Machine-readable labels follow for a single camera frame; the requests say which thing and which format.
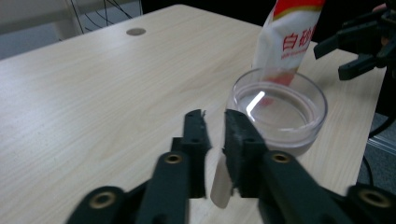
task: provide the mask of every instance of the water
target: water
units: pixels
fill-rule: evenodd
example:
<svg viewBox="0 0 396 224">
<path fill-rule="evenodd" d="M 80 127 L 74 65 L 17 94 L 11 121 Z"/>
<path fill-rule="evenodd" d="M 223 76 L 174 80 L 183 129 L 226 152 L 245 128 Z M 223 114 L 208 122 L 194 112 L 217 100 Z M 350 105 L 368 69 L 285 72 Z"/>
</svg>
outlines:
<svg viewBox="0 0 396 224">
<path fill-rule="evenodd" d="M 318 107 L 287 86 L 272 82 L 250 84 L 239 90 L 234 100 L 272 150 L 298 156 L 310 148 L 318 135 Z"/>
</svg>

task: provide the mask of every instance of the brass screw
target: brass screw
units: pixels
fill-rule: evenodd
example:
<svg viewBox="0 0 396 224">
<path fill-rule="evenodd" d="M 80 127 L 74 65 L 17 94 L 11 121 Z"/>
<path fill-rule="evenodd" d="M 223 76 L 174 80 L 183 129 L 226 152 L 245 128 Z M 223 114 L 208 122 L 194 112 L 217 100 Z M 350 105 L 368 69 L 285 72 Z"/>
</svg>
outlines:
<svg viewBox="0 0 396 224">
<path fill-rule="evenodd" d="M 276 153 L 272 156 L 273 161 L 288 163 L 290 161 L 290 157 L 286 154 Z"/>
<path fill-rule="evenodd" d="M 361 197 L 364 202 L 376 207 L 387 208 L 391 206 L 390 200 L 382 193 L 375 190 L 362 189 L 359 192 L 359 197 Z"/>
<path fill-rule="evenodd" d="M 116 201 L 116 195 L 111 191 L 105 191 L 96 194 L 90 199 L 90 207 L 102 209 L 110 206 Z"/>
<path fill-rule="evenodd" d="M 181 156 L 176 155 L 176 154 L 169 155 L 169 156 L 167 156 L 167 157 L 165 158 L 165 161 L 166 161 L 167 163 L 171 163 L 171 164 L 179 163 L 179 162 L 181 162 L 182 160 L 183 160 L 183 159 L 181 158 Z"/>
</svg>

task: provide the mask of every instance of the black cable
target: black cable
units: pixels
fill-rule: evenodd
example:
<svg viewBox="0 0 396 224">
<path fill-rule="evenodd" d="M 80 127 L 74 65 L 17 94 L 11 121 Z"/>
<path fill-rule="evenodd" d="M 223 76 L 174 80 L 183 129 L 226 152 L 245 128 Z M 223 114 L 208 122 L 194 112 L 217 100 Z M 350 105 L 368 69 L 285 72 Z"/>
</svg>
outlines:
<svg viewBox="0 0 396 224">
<path fill-rule="evenodd" d="M 106 20 L 106 18 L 104 16 L 102 16 L 98 11 L 95 11 L 95 12 L 96 12 L 96 14 L 98 14 L 98 16 L 102 17 L 102 19 Z"/>
<path fill-rule="evenodd" d="M 126 16 L 128 19 L 131 19 L 131 18 L 132 18 L 132 16 L 129 15 L 127 12 L 125 12 L 125 11 L 122 9 L 122 7 L 121 7 L 116 1 L 113 0 L 114 3 L 112 3 L 112 2 L 110 2 L 109 0 L 107 0 L 107 2 L 108 2 L 109 4 L 111 4 L 111 5 L 113 5 L 113 7 L 116 7 L 119 11 L 123 12 L 123 13 L 125 14 L 125 16 Z"/>
<path fill-rule="evenodd" d="M 390 115 L 388 116 L 387 120 L 385 120 L 385 122 L 383 122 L 378 128 L 376 128 L 376 129 L 374 129 L 373 131 L 370 132 L 369 138 L 372 138 L 372 137 L 376 136 L 377 134 L 382 133 L 395 120 L 396 120 L 396 106 L 395 106 L 395 108 L 393 108 L 393 111 L 390 113 Z"/>
<path fill-rule="evenodd" d="M 103 4 L 105 5 L 106 26 L 108 26 L 106 0 L 103 0 Z"/>
<path fill-rule="evenodd" d="M 84 34 L 84 31 L 82 30 L 81 22 L 79 21 L 78 14 L 77 14 L 76 8 L 75 8 L 75 6 L 74 6 L 73 0 L 70 0 L 70 2 L 72 3 L 73 10 L 75 11 L 75 14 L 76 14 L 76 18 L 77 18 L 77 21 L 78 21 L 79 28 L 81 29 L 81 32 Z"/>
<path fill-rule="evenodd" d="M 372 169 L 371 169 L 371 166 L 370 166 L 370 163 L 367 161 L 367 159 L 366 159 L 366 157 L 365 156 L 363 156 L 363 162 L 364 162 L 364 165 L 366 166 L 366 168 L 367 168 L 367 173 L 369 173 L 369 181 L 370 181 L 370 186 L 374 186 L 374 178 L 373 178 L 373 172 L 372 172 Z"/>
<path fill-rule="evenodd" d="M 96 24 L 94 21 L 92 21 L 91 18 L 90 18 L 86 13 L 85 13 L 85 16 L 87 17 L 87 19 L 88 19 L 90 22 L 92 22 L 93 25 L 95 25 L 95 26 L 98 27 L 98 28 L 103 28 L 102 26 L 100 26 L 100 25 Z"/>
</svg>

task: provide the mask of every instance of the packet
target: packet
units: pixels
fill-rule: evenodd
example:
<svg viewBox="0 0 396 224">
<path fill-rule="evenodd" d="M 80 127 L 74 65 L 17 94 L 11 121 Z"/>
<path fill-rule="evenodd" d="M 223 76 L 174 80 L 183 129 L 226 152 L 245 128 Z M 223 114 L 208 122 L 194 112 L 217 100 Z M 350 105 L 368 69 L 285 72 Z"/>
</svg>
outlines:
<svg viewBox="0 0 396 224">
<path fill-rule="evenodd" d="M 252 69 L 261 67 L 297 71 L 308 49 L 325 0 L 277 0 L 260 32 Z M 294 74 L 268 77 L 288 86 Z M 269 105 L 271 101 L 262 102 Z M 210 193 L 212 202 L 225 208 L 233 191 L 226 158 L 222 152 Z"/>
<path fill-rule="evenodd" d="M 252 68 L 297 71 L 325 0 L 277 0 L 260 32 Z"/>
</svg>

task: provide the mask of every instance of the wooden table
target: wooden table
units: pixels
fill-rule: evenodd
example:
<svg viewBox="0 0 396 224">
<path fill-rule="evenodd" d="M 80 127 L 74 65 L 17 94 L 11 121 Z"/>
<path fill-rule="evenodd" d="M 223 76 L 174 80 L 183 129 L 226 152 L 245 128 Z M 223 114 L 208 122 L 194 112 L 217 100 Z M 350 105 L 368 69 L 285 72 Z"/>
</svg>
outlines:
<svg viewBox="0 0 396 224">
<path fill-rule="evenodd" d="M 127 35 L 143 28 L 142 35 Z M 219 155 L 223 112 L 251 65 L 261 27 L 174 6 L 0 62 L 0 223 L 64 223 L 84 195 L 149 179 L 183 116 L 206 111 L 213 144 L 207 191 Z M 329 101 L 316 143 L 299 160 L 327 189 L 356 183 L 383 70 L 338 80 L 356 56 L 337 50 L 300 72 Z M 257 223 L 255 200 L 225 210 L 191 200 L 191 223 Z"/>
</svg>

